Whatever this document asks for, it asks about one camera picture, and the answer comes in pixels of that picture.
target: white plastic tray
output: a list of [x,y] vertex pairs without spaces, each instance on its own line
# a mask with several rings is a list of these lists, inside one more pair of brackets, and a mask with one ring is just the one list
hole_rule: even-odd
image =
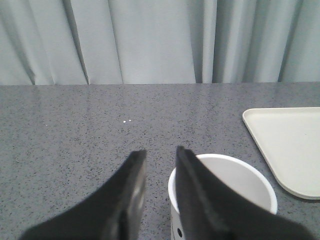
[[242,117],[278,183],[320,199],[320,107],[252,108]]

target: gray curtain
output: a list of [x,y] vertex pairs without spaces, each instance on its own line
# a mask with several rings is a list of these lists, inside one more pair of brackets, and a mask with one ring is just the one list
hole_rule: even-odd
[[0,85],[320,81],[318,0],[1,0]]

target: cup rim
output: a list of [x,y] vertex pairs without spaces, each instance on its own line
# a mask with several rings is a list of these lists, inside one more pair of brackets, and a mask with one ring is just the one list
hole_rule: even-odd
[[[198,154],[196,155],[196,157],[198,159],[206,159],[206,158],[220,158],[220,159],[224,159],[230,162],[234,162],[237,163],[245,168],[247,168],[248,170],[250,170],[254,175],[256,175],[264,184],[264,186],[267,189],[267,192],[270,196],[270,201],[271,201],[271,206],[270,209],[268,210],[270,213],[272,214],[276,214],[277,210],[278,210],[278,201],[277,201],[277,197],[276,197],[276,193],[273,189],[273,187],[271,186],[270,182],[266,179],[265,176],[262,175],[261,172],[259,172],[257,169],[255,169],[253,166],[251,166],[250,164],[239,160],[235,157],[232,156],[227,156],[227,155],[223,155],[223,154],[213,154],[213,153],[205,153],[205,154]],[[169,181],[168,181],[168,193],[169,193],[169,198],[170,198],[170,202],[171,205],[174,207],[175,211],[180,214],[179,209],[178,209],[178,202],[174,193],[174,182],[176,179],[176,168],[173,169],[173,171],[170,174],[169,177]]]

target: white paper cup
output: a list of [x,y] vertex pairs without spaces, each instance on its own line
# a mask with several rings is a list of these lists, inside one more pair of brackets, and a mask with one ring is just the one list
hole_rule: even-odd
[[[197,158],[221,181],[252,203],[277,213],[275,191],[268,180],[253,166],[231,156],[200,154]],[[170,175],[168,192],[171,201],[171,240],[184,240],[176,198],[176,169]]]

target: granite countertop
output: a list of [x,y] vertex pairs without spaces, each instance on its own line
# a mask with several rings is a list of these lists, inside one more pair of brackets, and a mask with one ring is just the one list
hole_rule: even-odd
[[0,87],[0,239],[79,203],[146,149],[140,240],[170,239],[177,145],[239,158],[273,186],[278,214],[320,238],[320,201],[276,182],[242,121],[250,108],[319,107],[320,82]]

